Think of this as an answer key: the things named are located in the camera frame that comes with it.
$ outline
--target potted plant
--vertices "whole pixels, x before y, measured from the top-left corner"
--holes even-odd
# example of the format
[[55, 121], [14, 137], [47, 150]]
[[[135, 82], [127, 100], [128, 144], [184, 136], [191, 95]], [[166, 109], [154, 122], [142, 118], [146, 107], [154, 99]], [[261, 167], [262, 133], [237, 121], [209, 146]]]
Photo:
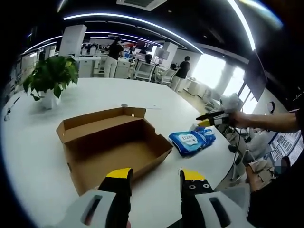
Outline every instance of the potted plant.
[[24, 80], [24, 91], [41, 99], [45, 108], [58, 105], [61, 92], [73, 82], [77, 84], [76, 61], [72, 57], [53, 56], [37, 62], [33, 72]]

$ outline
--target cardboard box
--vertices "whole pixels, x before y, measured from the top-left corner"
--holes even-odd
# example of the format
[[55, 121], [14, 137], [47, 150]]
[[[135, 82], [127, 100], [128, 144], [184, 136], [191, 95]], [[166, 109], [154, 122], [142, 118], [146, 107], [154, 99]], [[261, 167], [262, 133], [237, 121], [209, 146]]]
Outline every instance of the cardboard box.
[[141, 108], [116, 108], [64, 120], [57, 128], [79, 195], [99, 186], [116, 169], [136, 179], [159, 165], [172, 145], [155, 133]]

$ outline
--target air vent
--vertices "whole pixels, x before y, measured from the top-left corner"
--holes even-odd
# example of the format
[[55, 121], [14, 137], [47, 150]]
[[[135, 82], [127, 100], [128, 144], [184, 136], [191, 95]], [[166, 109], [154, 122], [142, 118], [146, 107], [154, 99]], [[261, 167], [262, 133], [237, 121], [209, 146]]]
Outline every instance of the air vent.
[[132, 6], [147, 11], [152, 11], [166, 1], [167, 0], [117, 0], [116, 3], [119, 5]]

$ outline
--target white pants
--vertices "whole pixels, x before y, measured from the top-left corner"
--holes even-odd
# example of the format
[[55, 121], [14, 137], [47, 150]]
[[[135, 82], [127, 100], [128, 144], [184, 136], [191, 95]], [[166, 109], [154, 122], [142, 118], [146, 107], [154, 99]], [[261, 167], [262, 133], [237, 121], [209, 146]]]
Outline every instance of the white pants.
[[174, 76], [172, 79], [171, 89], [177, 93], [183, 80], [183, 78]]
[[117, 67], [117, 60], [108, 56], [106, 58], [104, 67], [104, 77], [114, 77]]

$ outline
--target wet wipes package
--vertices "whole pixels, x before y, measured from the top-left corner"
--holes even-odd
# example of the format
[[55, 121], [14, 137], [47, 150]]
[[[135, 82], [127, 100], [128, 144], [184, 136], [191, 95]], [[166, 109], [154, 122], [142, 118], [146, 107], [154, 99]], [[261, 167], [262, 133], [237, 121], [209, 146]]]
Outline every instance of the wet wipes package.
[[210, 129], [197, 130], [199, 131], [176, 132], [169, 135], [181, 156], [192, 155], [214, 142], [215, 135]]

